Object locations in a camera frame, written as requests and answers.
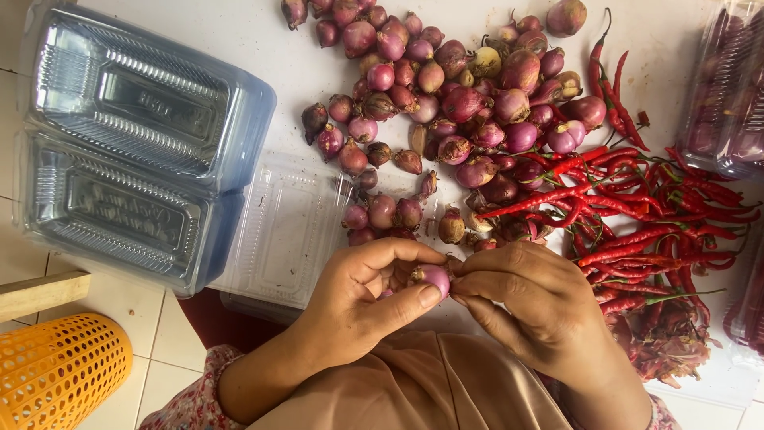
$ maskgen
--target white table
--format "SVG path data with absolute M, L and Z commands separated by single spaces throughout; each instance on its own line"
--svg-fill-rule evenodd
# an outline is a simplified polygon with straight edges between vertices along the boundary
M 310 103 L 318 100 L 325 103 L 333 93 L 350 93 L 358 72 L 355 64 L 345 59 L 341 49 L 319 49 L 312 18 L 298 31 L 289 31 L 277 0 L 80 0 L 79 3 L 181 41 L 268 82 L 276 90 L 279 103 L 265 148 L 313 156 L 316 163 L 321 162 L 317 151 L 309 150 L 301 137 L 299 114 Z M 564 40 L 550 39 L 550 44 L 565 49 L 565 69 L 584 75 L 591 47 L 606 24 L 604 8 L 612 8 L 614 22 L 605 44 L 603 61 L 608 70 L 613 70 L 623 51 L 630 50 L 624 70 L 622 98 L 631 112 L 648 112 L 652 126 L 644 130 L 642 136 L 660 155 L 660 148 L 672 144 L 678 129 L 688 77 L 701 32 L 714 3 L 698 0 L 586 0 L 585 3 L 589 7 L 589 18 L 579 34 Z M 483 34 L 495 34 L 497 27 L 505 25 L 510 7 L 506 2 L 488 0 L 380 0 L 380 4 L 388 13 L 399 17 L 412 8 L 425 26 L 440 27 L 447 39 L 457 38 L 467 49 L 475 49 Z M 534 14 L 543 17 L 551 4 L 518 2 L 515 16 L 521 18 Z M 406 147 L 409 126 L 406 120 L 391 120 L 381 127 L 379 139 L 393 149 Z M 593 133 L 586 145 L 602 142 L 607 138 L 606 133 L 605 130 Z M 441 182 L 442 186 L 446 184 L 447 181 Z M 761 188 L 750 184 L 733 187 L 745 189 L 749 202 L 764 199 Z M 466 196 L 455 186 L 444 186 L 443 189 L 447 203 L 462 202 Z M 553 239 L 550 246 L 559 248 L 559 237 Z M 744 269 L 744 265 L 738 263 L 731 270 L 712 272 L 706 278 L 697 279 L 698 287 L 727 287 L 734 291 L 744 281 Z M 727 344 L 719 330 L 727 295 L 715 295 L 705 301 L 714 315 L 712 334 Z M 414 326 L 461 333 L 482 332 L 466 310 L 450 299 L 420 318 Z M 696 383 L 684 378 L 680 381 L 684 388 L 678 393 L 729 406 L 748 406 L 756 386 L 755 372 L 731 368 L 725 353 L 714 350 L 712 359 L 700 368 L 700 373 L 703 381 Z M 659 383 L 651 385 L 656 389 L 665 387 Z

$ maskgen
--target pile of shallots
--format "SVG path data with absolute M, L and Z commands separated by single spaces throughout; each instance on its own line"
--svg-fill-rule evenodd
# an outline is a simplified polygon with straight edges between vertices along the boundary
M 324 161 L 336 161 L 356 179 L 356 194 L 361 192 L 364 205 L 349 207 L 343 222 L 351 246 L 387 235 L 416 239 L 421 204 L 435 190 L 435 172 L 430 171 L 423 175 L 422 189 L 397 204 L 387 195 L 370 195 L 377 175 L 368 165 L 379 168 L 392 160 L 410 174 L 422 174 L 422 158 L 450 165 L 459 185 L 481 199 L 480 208 L 499 207 L 544 184 L 542 166 L 517 155 L 535 151 L 540 139 L 551 151 L 572 153 L 604 120 L 601 99 L 573 100 L 581 95 L 581 77 L 563 71 L 565 52 L 549 49 L 545 28 L 535 16 L 519 21 L 510 16 L 496 37 L 486 36 L 483 46 L 471 51 L 460 41 L 446 40 L 438 28 L 425 27 L 414 12 L 403 19 L 388 15 L 376 0 L 283 0 L 291 29 L 306 21 L 308 3 L 313 16 L 322 18 L 316 24 L 320 46 L 342 43 L 348 59 L 360 59 L 360 79 L 351 94 L 335 94 L 326 105 L 317 103 L 303 112 L 308 145 L 315 142 Z M 547 14 L 546 30 L 569 37 L 585 19 L 583 3 L 561 0 Z M 554 103 L 566 103 L 561 109 L 570 121 L 555 119 Z M 393 153 L 376 139 L 379 122 L 398 115 L 408 115 L 419 126 L 410 148 Z M 465 221 L 476 233 L 511 230 L 513 239 L 527 235 L 542 240 L 548 230 L 527 225 L 532 221 L 500 225 L 500 220 L 474 215 L 463 220 L 459 209 L 449 207 L 439 224 L 441 240 L 475 250 L 497 246 L 496 239 L 466 233 Z

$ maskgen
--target fingernail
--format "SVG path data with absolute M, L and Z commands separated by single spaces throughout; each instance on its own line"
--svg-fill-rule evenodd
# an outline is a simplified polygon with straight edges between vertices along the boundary
M 419 292 L 419 302 L 422 303 L 423 308 L 437 305 L 442 297 L 440 289 L 434 285 L 430 285 Z
M 460 305 L 464 306 L 465 308 L 469 308 L 469 306 L 467 306 L 467 302 L 463 298 L 461 298 L 460 295 L 451 293 L 450 296 L 451 298 L 454 299 L 454 301 L 456 301 Z

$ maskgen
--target wooden plank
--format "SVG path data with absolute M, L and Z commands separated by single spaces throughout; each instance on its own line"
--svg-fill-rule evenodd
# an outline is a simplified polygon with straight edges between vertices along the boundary
M 90 274 L 79 270 L 0 285 L 0 321 L 80 300 L 89 288 Z

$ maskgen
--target hand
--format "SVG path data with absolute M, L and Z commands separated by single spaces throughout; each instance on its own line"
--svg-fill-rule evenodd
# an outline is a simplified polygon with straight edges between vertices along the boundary
M 445 264 L 429 246 L 388 237 L 340 249 L 326 263 L 308 307 L 290 327 L 319 369 L 352 363 L 382 338 L 441 301 L 434 285 L 406 287 L 418 263 Z M 393 289 L 397 294 L 377 301 Z
M 582 391 L 634 373 L 581 270 L 546 247 L 517 242 L 478 252 L 455 274 L 451 296 L 533 369 Z

